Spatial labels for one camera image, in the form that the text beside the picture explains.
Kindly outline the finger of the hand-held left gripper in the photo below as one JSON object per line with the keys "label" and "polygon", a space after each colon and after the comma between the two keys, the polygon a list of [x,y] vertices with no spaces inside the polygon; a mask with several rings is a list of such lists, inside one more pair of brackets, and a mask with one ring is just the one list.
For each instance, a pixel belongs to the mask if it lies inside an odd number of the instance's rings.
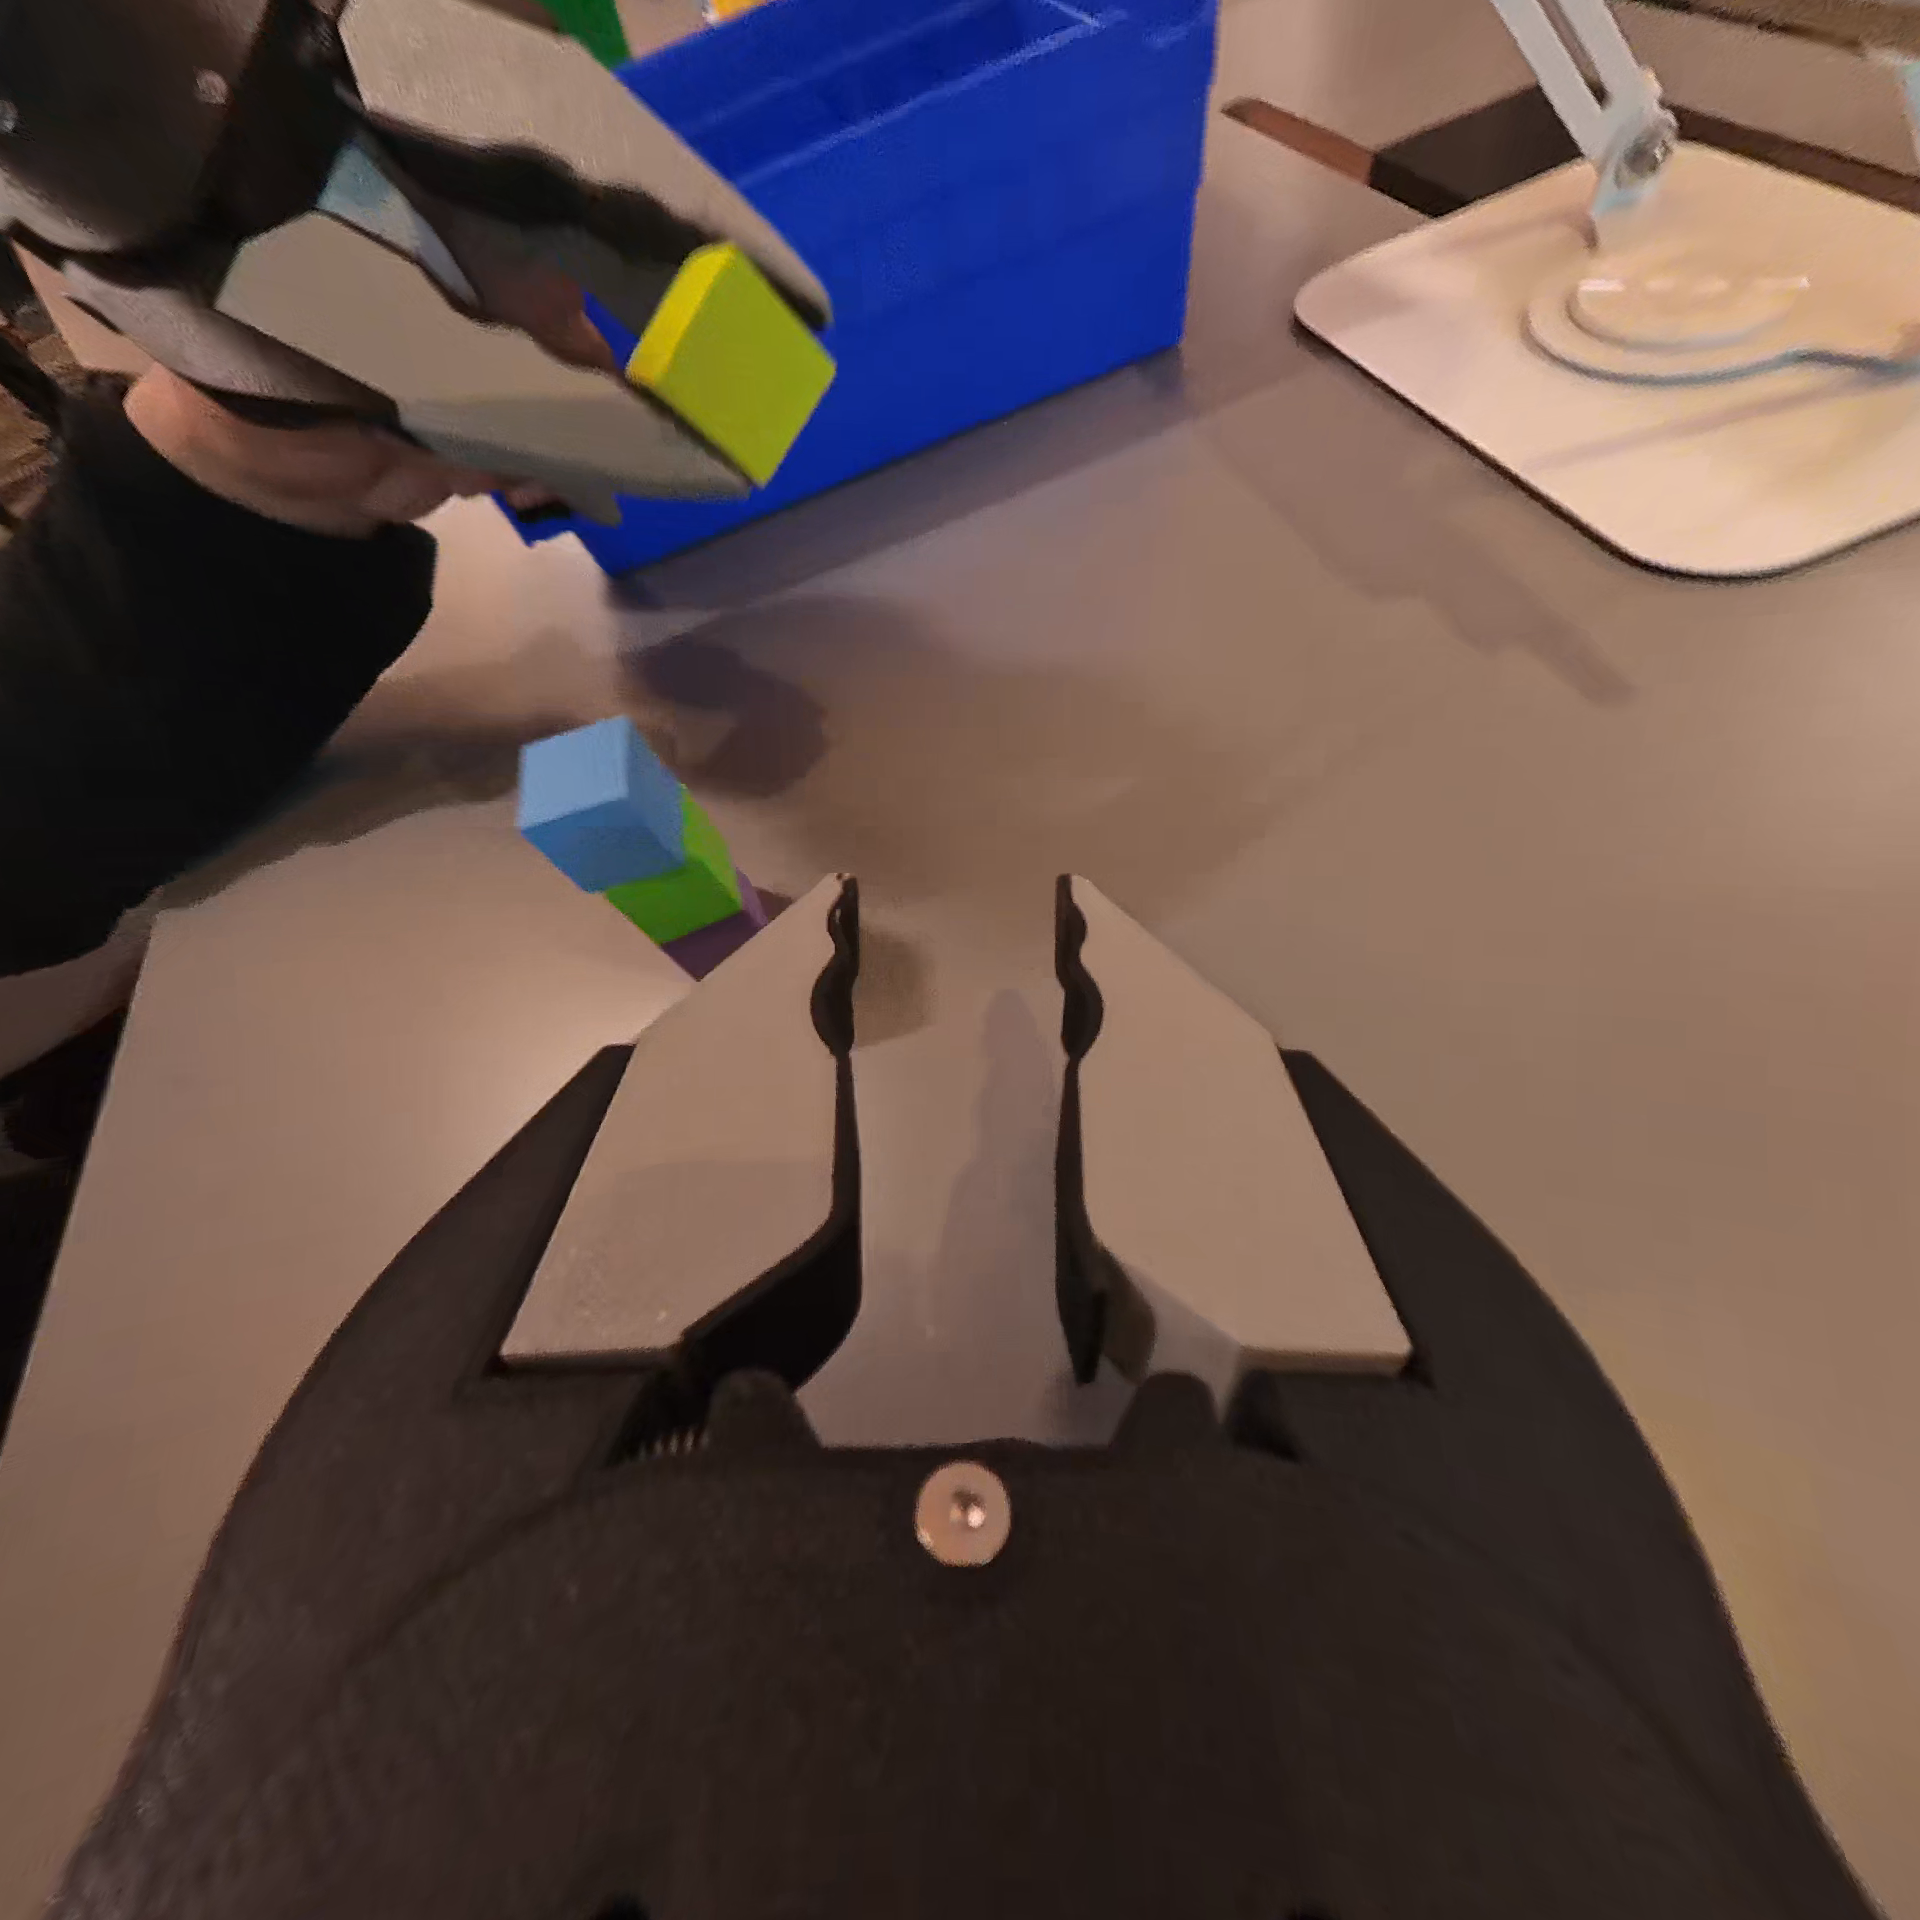
{"label": "finger of the hand-held left gripper", "polygon": [[457,306],[407,255],[326,211],[245,240],[218,312],[394,405],[428,451],[615,523],[621,497],[742,498],[748,477],[603,368]]}
{"label": "finger of the hand-held left gripper", "polygon": [[574,39],[482,2],[342,2],[362,124],[407,180],[525,236],[626,324],[707,244],[736,244],[825,328],[828,290],[717,170]]}

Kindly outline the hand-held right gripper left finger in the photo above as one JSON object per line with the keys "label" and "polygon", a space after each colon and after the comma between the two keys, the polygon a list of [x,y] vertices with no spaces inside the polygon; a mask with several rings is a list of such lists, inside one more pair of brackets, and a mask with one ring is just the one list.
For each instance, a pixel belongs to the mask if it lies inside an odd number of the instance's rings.
{"label": "hand-held right gripper left finger", "polygon": [[821,1373],[863,1296],[856,978],[825,875],[637,1036],[502,1362]]}

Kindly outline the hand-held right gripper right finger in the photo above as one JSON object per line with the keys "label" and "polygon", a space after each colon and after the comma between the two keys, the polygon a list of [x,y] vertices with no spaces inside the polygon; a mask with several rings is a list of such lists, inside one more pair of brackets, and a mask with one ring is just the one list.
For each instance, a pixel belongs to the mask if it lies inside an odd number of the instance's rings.
{"label": "hand-held right gripper right finger", "polygon": [[1073,1382],[1398,1373],[1412,1334],[1277,1038],[1083,875],[1056,884],[1056,975]]}

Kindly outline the purple foam cube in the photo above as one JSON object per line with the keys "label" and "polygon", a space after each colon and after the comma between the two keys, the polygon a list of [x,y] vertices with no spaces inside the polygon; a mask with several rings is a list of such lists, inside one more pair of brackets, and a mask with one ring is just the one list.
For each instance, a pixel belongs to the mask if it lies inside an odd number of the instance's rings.
{"label": "purple foam cube", "polygon": [[727,918],[660,943],[660,952],[667,952],[692,978],[707,978],[738,945],[746,945],[756,929],[769,926],[769,908],[761,905],[756,884],[738,867],[731,877],[738,884],[738,908]]}

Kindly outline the green foam cube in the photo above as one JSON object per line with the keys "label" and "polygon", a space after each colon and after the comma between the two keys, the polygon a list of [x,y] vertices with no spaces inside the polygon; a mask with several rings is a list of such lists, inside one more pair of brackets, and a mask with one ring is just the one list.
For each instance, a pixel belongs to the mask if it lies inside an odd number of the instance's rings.
{"label": "green foam cube", "polygon": [[682,857],[662,875],[626,877],[602,891],[655,945],[701,933],[748,910],[727,838],[682,787]]}

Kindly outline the yellow foam cube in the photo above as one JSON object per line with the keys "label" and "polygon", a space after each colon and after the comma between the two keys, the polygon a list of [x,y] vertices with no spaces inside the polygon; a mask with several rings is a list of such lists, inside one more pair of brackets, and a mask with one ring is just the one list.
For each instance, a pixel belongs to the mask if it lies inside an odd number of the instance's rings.
{"label": "yellow foam cube", "polygon": [[621,373],[748,486],[776,477],[836,383],[823,339],[731,240],[679,264]]}

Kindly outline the blue foam cube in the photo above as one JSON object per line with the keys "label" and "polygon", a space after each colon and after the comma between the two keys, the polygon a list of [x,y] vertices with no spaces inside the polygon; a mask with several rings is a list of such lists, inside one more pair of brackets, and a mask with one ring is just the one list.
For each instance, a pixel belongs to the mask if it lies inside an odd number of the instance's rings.
{"label": "blue foam cube", "polygon": [[580,891],[677,871],[682,805],[682,779],[623,715],[518,748],[517,828]]}

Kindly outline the blue plastic bin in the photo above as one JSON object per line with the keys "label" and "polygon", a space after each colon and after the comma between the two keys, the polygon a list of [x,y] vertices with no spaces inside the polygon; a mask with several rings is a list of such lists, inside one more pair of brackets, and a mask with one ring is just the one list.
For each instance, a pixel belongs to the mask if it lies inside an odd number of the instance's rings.
{"label": "blue plastic bin", "polygon": [[616,67],[814,264],[836,378],[750,498],[518,519],[621,579],[1181,339],[1219,2],[761,2]]}

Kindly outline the person's left forearm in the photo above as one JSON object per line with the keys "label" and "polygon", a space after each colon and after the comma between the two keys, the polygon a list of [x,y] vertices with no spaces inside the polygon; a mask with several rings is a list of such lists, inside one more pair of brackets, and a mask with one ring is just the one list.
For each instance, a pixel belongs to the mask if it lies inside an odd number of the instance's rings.
{"label": "person's left forearm", "polygon": [[2,973],[76,964],[307,771],[428,619],[439,542],[254,516],[94,385],[2,548]]}

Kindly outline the person's left hand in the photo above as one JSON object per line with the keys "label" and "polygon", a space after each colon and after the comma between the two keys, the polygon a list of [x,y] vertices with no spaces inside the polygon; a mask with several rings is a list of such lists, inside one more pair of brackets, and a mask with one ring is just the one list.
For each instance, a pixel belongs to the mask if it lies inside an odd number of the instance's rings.
{"label": "person's left hand", "polygon": [[385,525],[422,523],[450,498],[491,494],[517,509],[560,501],[539,484],[450,463],[365,425],[245,422],[159,365],[131,383],[124,419],[206,494],[326,538],[372,538]]}

